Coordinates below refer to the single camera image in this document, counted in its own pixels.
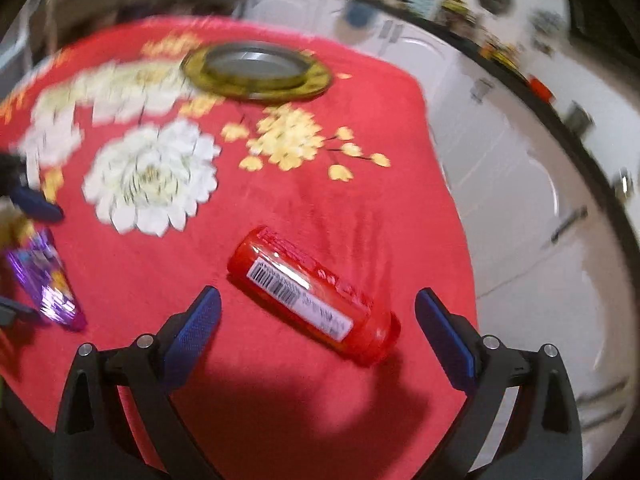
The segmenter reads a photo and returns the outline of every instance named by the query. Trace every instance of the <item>red bottle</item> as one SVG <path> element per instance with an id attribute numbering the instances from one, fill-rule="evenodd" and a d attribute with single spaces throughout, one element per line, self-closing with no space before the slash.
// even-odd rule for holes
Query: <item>red bottle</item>
<path id="1" fill-rule="evenodd" d="M 384 359 L 400 335 L 400 321 L 268 227 L 251 231 L 229 260 L 238 285 L 363 366 Z"/>

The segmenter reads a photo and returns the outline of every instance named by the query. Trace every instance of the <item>purple wrapper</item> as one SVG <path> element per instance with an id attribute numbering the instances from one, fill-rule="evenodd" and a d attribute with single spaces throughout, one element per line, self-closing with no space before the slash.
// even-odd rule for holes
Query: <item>purple wrapper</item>
<path id="1" fill-rule="evenodd" d="M 9 251 L 6 257 L 16 279 L 44 316 L 71 330 L 86 326 L 49 229 L 36 232 L 26 247 Z"/>

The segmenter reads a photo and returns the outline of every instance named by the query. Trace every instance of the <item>yellow flower print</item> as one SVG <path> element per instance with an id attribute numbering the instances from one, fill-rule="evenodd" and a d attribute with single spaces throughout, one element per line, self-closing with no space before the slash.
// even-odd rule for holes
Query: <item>yellow flower print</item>
<path id="1" fill-rule="evenodd" d="M 200 46 L 202 42 L 197 36 L 185 32 L 180 36 L 169 34 L 164 40 L 153 42 L 147 41 L 140 50 L 140 53 L 148 57 L 180 57 L 188 51 Z"/>
<path id="2" fill-rule="evenodd" d="M 42 193 L 47 202 L 56 203 L 58 198 L 58 190 L 65 183 L 65 178 L 62 175 L 60 168 L 53 168 L 47 171 L 44 176 L 44 182 L 42 183 Z"/>
<path id="3" fill-rule="evenodd" d="M 0 104 L 0 118 L 4 119 L 4 124 L 9 124 L 9 122 L 11 122 L 11 119 L 14 116 L 14 104 L 16 105 L 16 108 L 19 108 L 15 96 L 12 94 Z"/>
<path id="4" fill-rule="evenodd" d="M 37 109 L 59 112 L 84 97 L 80 89 L 72 88 L 69 84 L 62 84 L 47 88 L 38 99 Z"/>
<path id="5" fill-rule="evenodd" d="M 137 70 L 136 75 L 134 77 L 134 81 L 141 85 L 157 85 L 166 79 L 169 75 L 169 68 L 161 67 L 161 66 L 143 66 Z"/>
<path id="6" fill-rule="evenodd" d="M 264 119 L 259 120 L 257 124 L 258 133 L 265 134 L 268 132 L 275 121 L 276 119 L 274 117 L 265 117 Z"/>
<path id="7" fill-rule="evenodd" d="M 360 146 L 357 146 L 353 142 L 345 142 L 340 147 L 340 151 L 349 156 L 362 156 L 362 150 L 360 149 Z"/>
<path id="8" fill-rule="evenodd" d="M 237 139 L 246 139 L 249 136 L 249 130 L 242 124 L 227 123 L 222 128 L 220 135 L 226 142 L 233 142 Z"/>
<path id="9" fill-rule="evenodd" d="M 389 168 L 391 166 L 391 162 L 389 161 L 389 159 L 386 158 L 386 156 L 383 155 L 382 153 L 374 153 L 369 158 L 373 160 L 373 162 L 375 162 L 377 165 L 382 166 L 383 168 Z"/>
<path id="10" fill-rule="evenodd" d="M 22 108 L 26 93 L 26 90 L 20 90 L 17 94 L 15 94 L 15 107 L 18 108 L 18 110 Z"/>
<path id="11" fill-rule="evenodd" d="M 208 114 L 214 106 L 219 105 L 224 101 L 224 97 L 215 94 L 198 96 L 188 103 L 183 104 L 180 107 L 179 113 L 180 115 L 187 117 L 200 118 L 203 115 Z"/>
<path id="12" fill-rule="evenodd" d="M 340 140 L 352 140 L 353 130 L 351 128 L 347 128 L 346 126 L 341 126 L 335 131 L 335 136 Z"/>
<path id="13" fill-rule="evenodd" d="M 265 134 L 259 139 L 249 139 L 246 145 L 252 155 L 273 155 L 273 152 L 278 147 L 278 139 Z"/>
<path id="14" fill-rule="evenodd" d="M 341 141 L 354 139 L 353 131 L 347 126 L 338 128 L 335 134 L 327 139 L 318 135 L 322 126 L 314 121 L 314 115 L 302 108 L 293 108 L 287 103 L 279 107 L 267 107 L 264 112 L 268 115 L 257 121 L 255 127 L 257 138 L 246 141 L 249 155 L 239 163 L 242 170 L 260 170 L 263 166 L 260 156 L 266 156 L 270 164 L 276 164 L 282 171 L 290 171 L 299 168 L 307 160 L 314 160 L 319 150 L 370 159 L 387 168 L 390 166 L 388 158 L 382 153 L 363 156 L 361 147 L 353 142 L 344 142 L 340 146 Z M 225 127 L 228 131 L 223 130 L 223 137 L 226 140 L 239 138 L 235 130 L 239 126 L 228 124 Z M 336 155 L 329 153 L 329 156 L 337 162 Z M 341 164 L 330 166 L 328 174 L 332 180 L 348 182 L 353 179 L 353 173 Z"/>
<path id="15" fill-rule="evenodd" d="M 278 148 L 269 157 L 269 162 L 277 164 L 282 171 L 289 171 L 293 168 L 299 168 L 302 164 L 302 159 L 295 153 L 288 152 L 285 148 Z"/>
<path id="16" fill-rule="evenodd" d="M 348 182 L 353 178 L 353 173 L 349 171 L 349 168 L 345 168 L 341 164 L 334 164 L 329 166 L 329 178 L 331 180 Z"/>
<path id="17" fill-rule="evenodd" d="M 58 67 L 62 64 L 65 64 L 72 57 L 70 48 L 63 48 L 58 52 L 56 57 L 53 60 L 53 66 Z"/>
<path id="18" fill-rule="evenodd" d="M 258 156 L 246 156 L 240 161 L 238 167 L 241 170 L 258 171 L 262 169 L 262 160 Z"/>

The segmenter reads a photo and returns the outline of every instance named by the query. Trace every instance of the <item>white cabinet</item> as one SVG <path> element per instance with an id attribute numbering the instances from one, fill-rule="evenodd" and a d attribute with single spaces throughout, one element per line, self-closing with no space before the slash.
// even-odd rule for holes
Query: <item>white cabinet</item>
<path id="1" fill-rule="evenodd" d="M 460 56 L 438 93 L 433 138 L 481 297 L 549 258 L 575 226 L 557 244 L 553 234 L 581 208 L 595 208 L 544 126 L 482 67 Z"/>
<path id="2" fill-rule="evenodd" d="M 370 56 L 378 56 L 388 41 L 394 20 L 384 12 L 377 12 L 369 26 L 353 28 L 342 18 L 347 2 L 325 0 L 318 13 L 315 34 Z"/>
<path id="3" fill-rule="evenodd" d="M 313 32 L 322 0 L 247 0 L 244 18 L 252 22 Z"/>
<path id="4" fill-rule="evenodd" d="M 425 99 L 434 97 L 458 51 L 415 25 L 394 20 L 380 57 L 416 78 Z"/>

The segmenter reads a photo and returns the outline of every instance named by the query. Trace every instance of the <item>table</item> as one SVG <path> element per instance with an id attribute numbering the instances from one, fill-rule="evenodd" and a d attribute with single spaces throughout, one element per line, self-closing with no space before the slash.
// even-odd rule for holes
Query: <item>table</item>
<path id="1" fill-rule="evenodd" d="M 323 96 L 292 105 L 313 113 L 324 137 L 306 143 L 300 160 L 282 150 L 266 156 L 268 148 L 252 155 L 257 123 L 273 112 L 197 94 L 175 71 L 188 49 L 229 40 L 308 50 L 336 76 Z M 127 345 L 210 284 L 222 295 L 222 322 L 174 401 L 228 480 L 265 471 L 411 478 L 464 401 L 415 322 L 415 294 L 430 286 L 452 313 L 474 324 L 476 313 L 465 235 L 410 76 L 317 38 L 217 18 L 151 18 L 65 49 L 3 110 L 3 147 L 62 167 L 66 219 L 53 234 L 88 321 L 81 333 L 21 324 L 0 333 L 0 373 L 40 421 L 54 427 L 80 344 Z M 402 333 L 387 361 L 343 360 L 228 281 L 226 261 L 259 224 L 391 306 Z M 143 455 L 157 465 L 122 397 Z"/>

